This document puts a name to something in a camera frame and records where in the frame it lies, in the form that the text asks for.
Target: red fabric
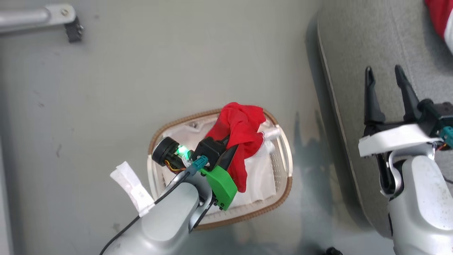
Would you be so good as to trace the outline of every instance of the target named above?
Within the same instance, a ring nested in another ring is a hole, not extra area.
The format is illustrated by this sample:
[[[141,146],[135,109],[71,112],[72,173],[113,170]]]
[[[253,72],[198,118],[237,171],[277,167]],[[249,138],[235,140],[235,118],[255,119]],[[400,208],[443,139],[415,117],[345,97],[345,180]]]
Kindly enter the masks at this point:
[[[436,33],[444,39],[448,18],[453,9],[453,0],[425,0]]]
[[[247,188],[247,171],[244,160],[253,156],[263,143],[263,134],[257,133],[257,131],[264,121],[266,118],[263,108],[229,103],[222,108],[216,124],[206,135],[214,140],[222,140],[230,135],[227,149],[238,144],[228,173],[239,192],[245,192]]]

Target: gray cushion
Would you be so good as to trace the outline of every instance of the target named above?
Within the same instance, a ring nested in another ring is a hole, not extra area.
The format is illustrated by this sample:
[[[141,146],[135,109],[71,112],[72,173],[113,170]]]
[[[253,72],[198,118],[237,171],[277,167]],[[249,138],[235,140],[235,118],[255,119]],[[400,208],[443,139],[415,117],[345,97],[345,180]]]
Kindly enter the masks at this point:
[[[404,107],[395,65],[402,65],[420,99],[453,101],[453,56],[436,35],[422,0],[326,0],[318,36],[362,208],[377,231],[390,237],[376,160],[360,158],[357,149],[364,128],[365,67],[373,68],[387,121],[397,121]],[[436,155],[447,178],[453,178],[451,158],[450,152]]]

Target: white tape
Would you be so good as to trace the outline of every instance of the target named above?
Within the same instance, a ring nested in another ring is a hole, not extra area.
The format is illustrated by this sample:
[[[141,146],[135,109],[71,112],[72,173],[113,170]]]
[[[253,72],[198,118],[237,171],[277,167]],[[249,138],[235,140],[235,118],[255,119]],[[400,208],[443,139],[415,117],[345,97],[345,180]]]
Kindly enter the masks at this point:
[[[266,130],[263,130],[263,136],[266,141],[271,141],[274,139],[277,139],[279,136],[281,136],[280,129],[277,127],[271,127]]]
[[[117,166],[116,170],[110,174],[110,177],[126,191],[139,212],[140,217],[143,217],[149,212],[154,204],[154,199],[143,187],[140,179],[126,161]]]

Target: black cable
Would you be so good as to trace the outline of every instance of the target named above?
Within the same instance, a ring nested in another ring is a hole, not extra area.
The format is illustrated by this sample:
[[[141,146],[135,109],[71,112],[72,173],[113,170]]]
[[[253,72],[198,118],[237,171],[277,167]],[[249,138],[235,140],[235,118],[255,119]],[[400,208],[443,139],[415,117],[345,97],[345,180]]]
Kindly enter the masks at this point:
[[[447,179],[447,178],[445,177],[445,175],[443,175],[443,179],[444,179],[444,180],[445,180],[446,182],[448,182],[448,183],[450,183],[450,184],[453,184],[453,181],[452,181],[452,180],[449,180],[449,179]]]
[[[126,232],[126,230],[128,230],[130,228],[130,226],[132,226],[134,223],[136,223],[138,220],[139,220],[140,216],[137,216],[135,217],[135,219],[133,219],[125,228],[123,228],[123,230],[121,230],[120,232],[118,232],[118,234],[116,234],[107,244],[106,246],[104,246],[104,248],[102,249],[101,253],[99,255],[102,255],[104,254],[104,252],[107,250],[107,248],[116,240],[118,239],[118,237],[120,237],[124,232]]]
[[[161,202],[168,194],[170,194],[174,189],[176,189],[176,187],[178,187],[188,176],[190,175],[189,172],[185,173],[184,176],[181,178],[181,180],[179,180],[175,185],[173,185],[173,187],[171,187],[169,189],[169,191],[167,191],[165,194],[163,194],[162,196],[160,196],[156,202],[154,202],[154,205],[157,205],[159,202]],[[118,232],[118,234],[116,234],[112,239],[110,239],[110,241],[106,244],[106,246],[104,246],[104,248],[102,249],[101,253],[99,253],[99,255],[103,255],[104,252],[107,250],[107,248],[116,240],[118,239],[118,237],[120,237],[122,234],[124,234],[124,232],[126,232],[134,223],[136,223],[138,220],[139,220],[140,216],[137,216],[135,217],[135,219],[133,219],[125,228],[123,228],[120,232]]]

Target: metal bracket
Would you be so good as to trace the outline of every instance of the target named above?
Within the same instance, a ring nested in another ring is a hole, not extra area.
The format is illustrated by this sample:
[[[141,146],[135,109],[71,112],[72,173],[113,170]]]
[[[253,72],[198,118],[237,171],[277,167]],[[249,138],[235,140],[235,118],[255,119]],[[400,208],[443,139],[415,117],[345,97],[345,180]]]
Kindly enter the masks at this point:
[[[395,157],[402,157],[402,156],[427,156],[431,160],[434,160],[434,154],[435,154],[435,148],[433,147],[432,144],[429,143],[423,143],[419,144],[416,146],[412,147],[407,147],[407,148],[402,148],[399,150],[392,151],[389,155],[388,161],[387,161],[387,167],[390,169],[391,174],[393,175],[393,179],[395,182],[395,191],[393,193],[385,193],[384,189],[381,187],[381,194],[384,195],[387,198],[393,197],[395,194],[398,193],[400,190],[402,183],[403,183],[403,178],[401,177],[400,171],[396,169],[396,167],[393,165],[394,163],[394,158]]]
[[[69,42],[81,40],[83,27],[69,4],[46,5],[34,10],[0,11],[0,33],[65,25]]]
[[[366,157],[441,141],[439,137],[427,136],[418,124],[406,124],[363,137],[359,140],[358,147],[360,156]]]
[[[215,202],[215,197],[212,193],[211,186],[207,182],[206,178],[201,176],[200,172],[195,173],[194,176],[186,177],[183,180],[185,174],[186,174],[186,170],[177,174],[171,180],[171,182],[167,185],[165,190],[162,192],[162,195],[165,194],[166,192],[168,192],[171,189],[171,187],[173,187],[174,185],[176,185],[177,183],[180,183],[180,182],[187,182],[196,187],[196,189],[198,191],[198,195],[200,196],[200,200],[203,200],[203,204],[198,206],[195,209],[195,212],[193,212],[192,216],[190,217],[189,226],[188,226],[189,233],[190,233],[190,232],[192,232],[192,230],[194,228],[196,228],[198,226],[198,224],[201,222],[203,217],[206,215],[209,208],[211,208],[211,206]]]

